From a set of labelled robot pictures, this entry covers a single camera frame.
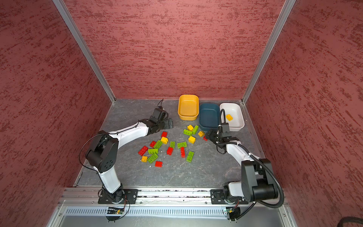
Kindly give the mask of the yellow lego brick underside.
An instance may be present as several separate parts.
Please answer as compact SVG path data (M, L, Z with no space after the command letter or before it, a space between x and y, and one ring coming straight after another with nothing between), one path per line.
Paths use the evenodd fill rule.
M199 135L200 137L204 137L204 136L205 136L205 132L200 131L200 132L198 133L198 135Z

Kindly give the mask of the green long lego brick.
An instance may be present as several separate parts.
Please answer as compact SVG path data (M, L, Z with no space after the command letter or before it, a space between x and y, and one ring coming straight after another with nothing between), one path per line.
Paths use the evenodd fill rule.
M188 135L188 136L192 136L193 135L193 132L190 131L190 130L188 130L188 129L184 129L183 130L183 133L186 134L186 135Z
M151 164L154 161L156 161L157 159L158 159L158 154L154 153L150 157L148 157L147 162L149 162Z

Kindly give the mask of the yellow lego brick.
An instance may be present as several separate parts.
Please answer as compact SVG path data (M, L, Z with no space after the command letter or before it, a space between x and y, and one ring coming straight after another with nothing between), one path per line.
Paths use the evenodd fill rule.
M166 137L162 137L161 140L160 140L163 144L167 144L168 143L168 138Z
M189 142L189 143L191 143L191 144L194 144L194 143L195 143L195 141L196 141L196 138L195 138L195 137L193 137L193 136L190 136L190 137L188 138L188 142Z
M226 115L226 119L229 120L229 121L232 121L233 117L230 114L228 114L228 115Z

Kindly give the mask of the yellow lego cube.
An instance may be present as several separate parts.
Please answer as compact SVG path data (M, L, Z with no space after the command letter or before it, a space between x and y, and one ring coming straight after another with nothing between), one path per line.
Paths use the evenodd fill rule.
M189 131L193 131L194 127L193 127L192 125L188 125L188 126L187 126L187 129L188 129Z

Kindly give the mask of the red long lego brick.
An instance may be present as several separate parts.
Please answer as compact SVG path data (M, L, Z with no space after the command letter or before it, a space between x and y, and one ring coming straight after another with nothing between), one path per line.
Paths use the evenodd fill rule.
M184 147L181 147L180 151L181 151L181 157L185 158L185 149L184 149Z
M139 152L138 154L141 155L141 156L144 156L145 153L148 151L148 147L147 146L144 146Z

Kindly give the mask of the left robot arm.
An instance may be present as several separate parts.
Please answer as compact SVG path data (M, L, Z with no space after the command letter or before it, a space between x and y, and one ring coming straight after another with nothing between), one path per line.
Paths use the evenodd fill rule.
M132 194L124 191L114 168L118 149L138 138L172 128L173 120L171 118L166 118L157 123L154 123L151 119L142 119L136 124L121 130L99 131L97 135L89 140L91 145L85 154L85 158L93 170L98 173L103 184L98 195L99 204L121 204L126 201L131 204L135 203Z

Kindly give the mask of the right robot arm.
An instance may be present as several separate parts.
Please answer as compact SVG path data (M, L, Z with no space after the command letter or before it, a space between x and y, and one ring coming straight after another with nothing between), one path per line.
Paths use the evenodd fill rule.
M236 137L226 137L221 132L210 130L205 139L223 149L241 166L241 180L228 182L222 189L221 199L225 203L257 202L269 208L280 208L285 196L275 177L271 162L253 155Z

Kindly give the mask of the teal plastic bin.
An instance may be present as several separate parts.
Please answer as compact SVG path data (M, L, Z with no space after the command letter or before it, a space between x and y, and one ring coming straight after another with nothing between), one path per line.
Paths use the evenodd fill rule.
M199 126L202 131L216 130L219 118L220 108L217 104L202 103L199 106Z

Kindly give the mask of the yellow plastic bin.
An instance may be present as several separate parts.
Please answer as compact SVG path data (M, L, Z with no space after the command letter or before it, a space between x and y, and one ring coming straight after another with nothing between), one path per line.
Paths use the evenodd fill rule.
M178 115L181 120L194 121L199 115L199 98L196 95L181 95L178 103Z

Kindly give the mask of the white plastic bin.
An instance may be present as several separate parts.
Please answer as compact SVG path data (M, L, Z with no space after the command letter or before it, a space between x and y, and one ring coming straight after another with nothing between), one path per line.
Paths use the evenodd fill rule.
M222 103L219 107L220 110L225 110L226 115L230 114L233 117L232 121L226 119L226 122L229 123L230 131L240 131L245 126L242 110L238 104Z

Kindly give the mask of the small orange lego brick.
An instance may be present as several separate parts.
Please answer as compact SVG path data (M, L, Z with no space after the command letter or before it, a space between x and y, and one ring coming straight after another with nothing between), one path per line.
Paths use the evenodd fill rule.
M148 159L147 156L142 156L141 161L144 162L144 163L146 163L147 162L147 159Z

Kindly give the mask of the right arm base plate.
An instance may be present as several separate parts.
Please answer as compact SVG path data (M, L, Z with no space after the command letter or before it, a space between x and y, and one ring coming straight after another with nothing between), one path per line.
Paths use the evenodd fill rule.
M210 190L211 203L213 205L246 205L248 204L242 197L227 196L223 189Z

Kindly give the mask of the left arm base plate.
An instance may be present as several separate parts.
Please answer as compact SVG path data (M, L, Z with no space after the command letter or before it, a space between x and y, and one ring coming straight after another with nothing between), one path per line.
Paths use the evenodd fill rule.
M139 190L118 189L113 194L102 188L98 194L98 204L135 204Z

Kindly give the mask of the aluminium front rail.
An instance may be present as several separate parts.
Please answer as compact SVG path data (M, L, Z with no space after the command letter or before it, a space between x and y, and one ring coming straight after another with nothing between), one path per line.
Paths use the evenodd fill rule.
M126 200L112 203L96 187L66 188L48 226L58 227L66 216L110 216L111 207L125 208L121 216L162 218L207 218L237 222L229 212L234 206L243 212L249 205L244 199L226 202L222 189L216 188L125 188Z

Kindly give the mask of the right corner aluminium post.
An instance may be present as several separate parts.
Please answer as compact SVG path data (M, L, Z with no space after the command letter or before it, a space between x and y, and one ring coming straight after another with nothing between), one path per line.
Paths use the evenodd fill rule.
M244 93L244 96L242 98L242 104L243 105L246 105L247 104L247 101L253 91L253 88L254 86L256 85L259 77L260 77L260 74L262 73L262 70L276 44L276 41L278 40L278 37L289 17L289 14L291 13L292 9L293 9L293 6L295 4L296 0L286 0L283 4L283 7L281 9L281 12L276 20L276 23L273 27L273 30L270 34L270 37L268 39L268 42L264 48L264 51L261 55L261 58L256 66L256 69L253 73L253 76L251 78L251 81Z

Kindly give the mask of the corner aluminium post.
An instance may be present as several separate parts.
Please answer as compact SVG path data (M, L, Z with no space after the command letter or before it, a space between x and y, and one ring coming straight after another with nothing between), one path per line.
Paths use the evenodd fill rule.
M91 69L93 70L94 74L96 75L97 79L99 80L102 88L104 89L105 93L111 100L111 103L114 104L117 100L116 96L114 95L111 87L109 86L104 74L102 73L100 67L98 66L94 56L92 55L86 41L84 40L80 30L78 29L75 21L73 20L68 8L64 1L61 0L53 0L58 12L60 13L63 21L65 22L66 26L68 27L69 31L71 32L72 36L74 37L75 41L77 42L81 52L85 56L87 62L89 63Z
M281 9L281 12L276 20L276 23L273 27L273 30L270 34L270 37L268 39L268 42L264 48L264 51L261 55L261 58L256 66L256 69L253 73L253 76L251 78L251 81L244 93L244 96L242 98L242 104L243 105L246 105L247 104L247 101L253 91L253 88L254 86L256 85L259 77L260 77L260 74L262 73L262 70L276 44L276 41L278 40L278 37L289 17L289 14L291 13L292 9L293 9L293 6L295 4L296 0L286 0L283 4L283 7Z

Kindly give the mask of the left corner aluminium post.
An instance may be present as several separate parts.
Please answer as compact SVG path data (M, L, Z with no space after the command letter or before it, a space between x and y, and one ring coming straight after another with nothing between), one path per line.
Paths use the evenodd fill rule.
M87 62L89 63L91 69L93 70L94 74L96 75L97 79L99 80L102 88L104 89L105 93L111 100L111 103L114 104L117 100L116 96L114 95L111 87L109 86L104 74L102 73L100 67L98 66L94 56L92 55L86 41L84 40L80 30L78 29L75 21L73 20L68 8L64 1L61 0L53 0L58 12L60 13L63 21L65 22L66 26L68 27L69 31L71 32L72 36L74 37L75 41L77 42L81 52L85 56Z

